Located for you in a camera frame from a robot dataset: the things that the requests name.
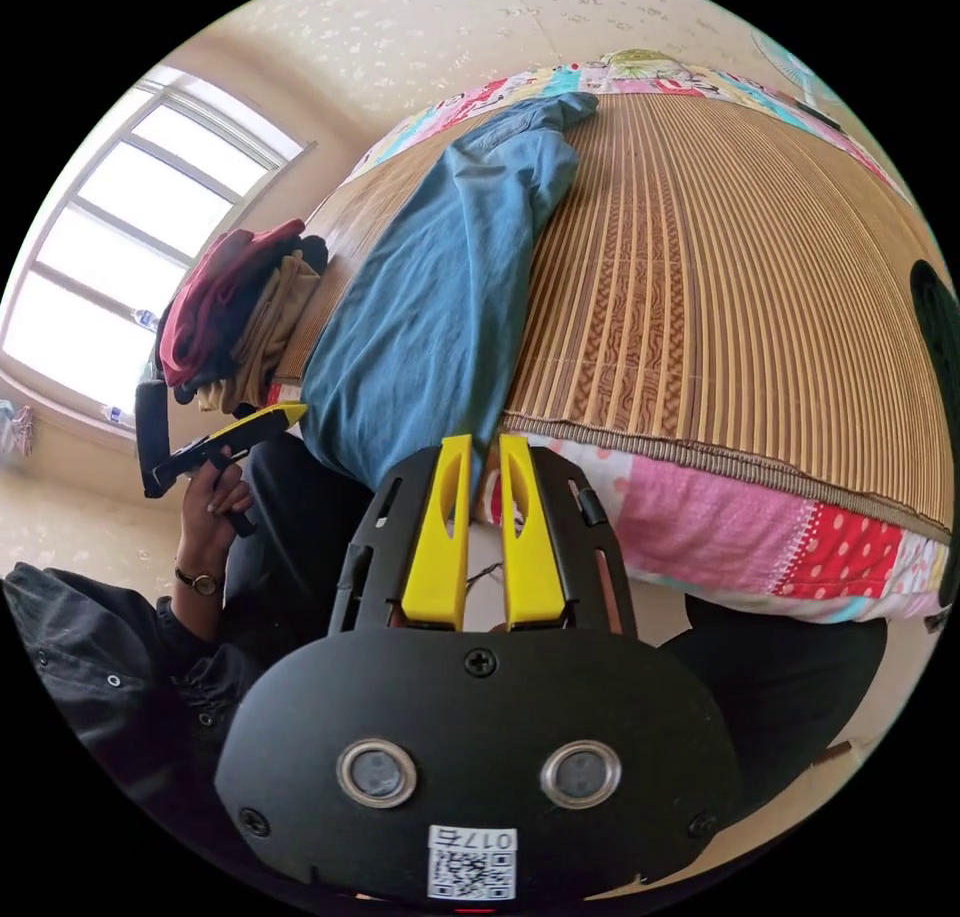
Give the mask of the person's left hand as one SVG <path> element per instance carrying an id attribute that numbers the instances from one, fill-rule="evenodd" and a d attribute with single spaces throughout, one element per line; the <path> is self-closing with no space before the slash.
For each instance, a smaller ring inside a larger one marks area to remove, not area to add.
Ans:
<path id="1" fill-rule="evenodd" d="M 191 474 L 180 517 L 176 567 L 186 576 L 225 579 L 227 557 L 238 536 L 230 518 L 244 516 L 253 503 L 242 467 L 230 462 L 219 470 L 208 461 Z"/>

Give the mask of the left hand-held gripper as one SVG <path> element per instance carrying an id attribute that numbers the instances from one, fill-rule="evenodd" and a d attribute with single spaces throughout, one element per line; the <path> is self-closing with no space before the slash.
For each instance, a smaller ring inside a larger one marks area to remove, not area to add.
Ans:
<path id="1" fill-rule="evenodd" d="M 307 410 L 308 405 L 302 402 L 273 404 L 148 465 L 143 471 L 145 497 L 161 499 L 181 476 L 207 462 L 215 464 L 220 472 L 231 463 L 239 463 L 257 444 L 296 426 Z"/>

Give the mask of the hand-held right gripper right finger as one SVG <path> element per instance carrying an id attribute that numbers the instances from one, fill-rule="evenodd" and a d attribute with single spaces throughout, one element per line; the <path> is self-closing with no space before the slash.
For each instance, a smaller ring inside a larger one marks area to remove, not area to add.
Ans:
<path id="1" fill-rule="evenodd" d="M 565 597 L 531 450 L 503 434 L 499 453 L 505 623 L 509 631 L 554 626 Z"/>

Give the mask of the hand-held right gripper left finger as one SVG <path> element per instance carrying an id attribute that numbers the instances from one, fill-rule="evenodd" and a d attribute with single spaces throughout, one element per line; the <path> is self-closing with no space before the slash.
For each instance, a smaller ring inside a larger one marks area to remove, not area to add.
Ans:
<path id="1" fill-rule="evenodd" d="M 473 447 L 468 434 L 442 442 L 400 603 L 408 624 L 461 629 L 466 604 Z"/>

